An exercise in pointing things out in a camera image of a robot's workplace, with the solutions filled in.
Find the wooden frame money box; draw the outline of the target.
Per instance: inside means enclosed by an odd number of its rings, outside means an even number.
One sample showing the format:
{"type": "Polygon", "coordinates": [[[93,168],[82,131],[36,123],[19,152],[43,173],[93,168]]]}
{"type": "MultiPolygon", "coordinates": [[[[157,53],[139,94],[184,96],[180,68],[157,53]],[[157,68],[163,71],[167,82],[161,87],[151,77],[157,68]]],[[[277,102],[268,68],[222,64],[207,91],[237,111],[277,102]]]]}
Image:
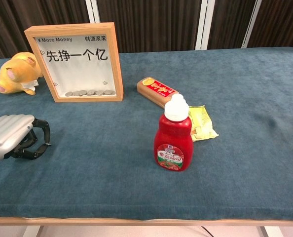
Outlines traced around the wooden frame money box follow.
{"type": "Polygon", "coordinates": [[[122,101],[113,22],[31,26],[24,33],[55,102],[122,101]],[[65,96],[68,91],[92,89],[116,94],[65,96]]]}

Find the silver coin pile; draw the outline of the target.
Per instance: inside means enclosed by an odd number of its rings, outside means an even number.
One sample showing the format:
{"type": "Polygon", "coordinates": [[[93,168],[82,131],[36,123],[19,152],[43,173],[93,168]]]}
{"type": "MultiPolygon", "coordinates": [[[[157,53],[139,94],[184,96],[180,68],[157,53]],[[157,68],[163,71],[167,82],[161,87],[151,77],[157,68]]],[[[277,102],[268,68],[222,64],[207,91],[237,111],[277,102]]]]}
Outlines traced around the silver coin pile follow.
{"type": "Polygon", "coordinates": [[[102,95],[115,95],[116,92],[114,90],[79,90],[79,91],[68,91],[65,93],[66,97],[71,96],[102,96],[102,95]]]}

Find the blue table cloth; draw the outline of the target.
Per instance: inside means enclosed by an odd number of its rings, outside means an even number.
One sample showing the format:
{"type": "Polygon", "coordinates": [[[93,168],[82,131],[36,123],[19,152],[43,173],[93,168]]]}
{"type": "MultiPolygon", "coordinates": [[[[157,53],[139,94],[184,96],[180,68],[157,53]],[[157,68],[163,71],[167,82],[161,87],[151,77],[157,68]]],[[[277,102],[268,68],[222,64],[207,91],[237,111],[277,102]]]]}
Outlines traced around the blue table cloth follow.
{"type": "Polygon", "coordinates": [[[0,161],[0,217],[293,221],[293,48],[126,53],[121,102],[56,103],[0,94],[0,116],[49,122],[36,160],[0,161]],[[187,170],[160,167],[162,109],[137,92],[154,77],[204,105],[218,136],[194,143],[187,170]]]}

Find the red ketchup bottle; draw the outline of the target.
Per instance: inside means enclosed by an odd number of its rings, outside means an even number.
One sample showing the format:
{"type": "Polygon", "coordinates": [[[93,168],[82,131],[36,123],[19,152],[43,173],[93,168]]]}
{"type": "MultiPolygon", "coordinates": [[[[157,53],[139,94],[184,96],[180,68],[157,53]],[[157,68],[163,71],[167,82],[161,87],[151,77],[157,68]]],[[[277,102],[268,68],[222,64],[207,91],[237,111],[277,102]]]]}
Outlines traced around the red ketchup bottle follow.
{"type": "Polygon", "coordinates": [[[193,156],[192,123],[188,116],[189,105],[183,95],[173,94],[164,105],[159,128],[154,139],[154,159],[171,171],[186,170],[193,156]]]}

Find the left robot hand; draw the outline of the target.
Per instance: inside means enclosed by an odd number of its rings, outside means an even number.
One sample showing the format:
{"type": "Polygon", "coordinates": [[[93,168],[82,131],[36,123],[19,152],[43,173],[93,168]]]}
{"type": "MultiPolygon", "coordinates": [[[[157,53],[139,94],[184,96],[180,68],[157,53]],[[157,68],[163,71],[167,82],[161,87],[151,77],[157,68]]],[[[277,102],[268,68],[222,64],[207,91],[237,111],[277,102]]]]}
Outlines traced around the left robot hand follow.
{"type": "Polygon", "coordinates": [[[43,155],[50,145],[47,121],[24,114],[0,117],[0,160],[9,157],[34,160],[43,155]],[[43,130],[44,143],[37,150],[29,151],[28,148],[37,142],[35,127],[43,130]]]}

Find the yellow green snack packet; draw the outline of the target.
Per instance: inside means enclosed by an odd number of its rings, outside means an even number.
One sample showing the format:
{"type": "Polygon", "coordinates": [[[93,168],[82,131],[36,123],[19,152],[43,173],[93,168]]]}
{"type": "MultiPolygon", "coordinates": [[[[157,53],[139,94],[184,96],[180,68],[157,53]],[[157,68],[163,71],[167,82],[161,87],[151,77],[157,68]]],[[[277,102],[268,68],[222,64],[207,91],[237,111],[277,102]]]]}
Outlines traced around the yellow green snack packet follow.
{"type": "Polygon", "coordinates": [[[193,142],[218,137],[204,105],[198,107],[190,106],[188,116],[192,124],[190,134],[193,142]]]}

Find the white partition post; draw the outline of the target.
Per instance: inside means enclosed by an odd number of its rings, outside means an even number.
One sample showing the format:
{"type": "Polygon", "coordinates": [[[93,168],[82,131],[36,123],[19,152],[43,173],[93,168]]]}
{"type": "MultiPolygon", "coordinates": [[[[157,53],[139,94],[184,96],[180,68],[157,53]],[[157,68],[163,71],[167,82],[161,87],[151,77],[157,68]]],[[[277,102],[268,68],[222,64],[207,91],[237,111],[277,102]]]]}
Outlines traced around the white partition post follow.
{"type": "Polygon", "coordinates": [[[195,50],[207,50],[215,0],[201,0],[195,50]]]}
{"type": "Polygon", "coordinates": [[[97,0],[85,0],[90,23],[100,23],[97,0]]]}
{"type": "Polygon", "coordinates": [[[248,46],[248,43],[249,43],[253,28],[254,28],[254,25],[256,22],[256,18],[257,18],[261,3],[262,3],[262,0],[255,0],[255,4],[254,4],[253,10],[252,10],[252,14],[251,14],[251,17],[249,20],[249,24],[248,24],[245,36],[243,38],[241,48],[247,48],[247,46],[248,46]]]}

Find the yellow plush toy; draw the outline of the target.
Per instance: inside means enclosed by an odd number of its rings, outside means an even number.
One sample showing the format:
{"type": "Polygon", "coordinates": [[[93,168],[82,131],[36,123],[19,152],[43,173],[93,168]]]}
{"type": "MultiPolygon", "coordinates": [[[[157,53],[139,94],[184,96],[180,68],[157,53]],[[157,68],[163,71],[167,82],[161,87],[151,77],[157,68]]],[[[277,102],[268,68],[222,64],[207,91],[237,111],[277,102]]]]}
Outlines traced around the yellow plush toy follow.
{"type": "Polygon", "coordinates": [[[25,92],[36,94],[38,78],[43,77],[34,54],[19,52],[0,68],[0,93],[11,94],[25,92]]]}

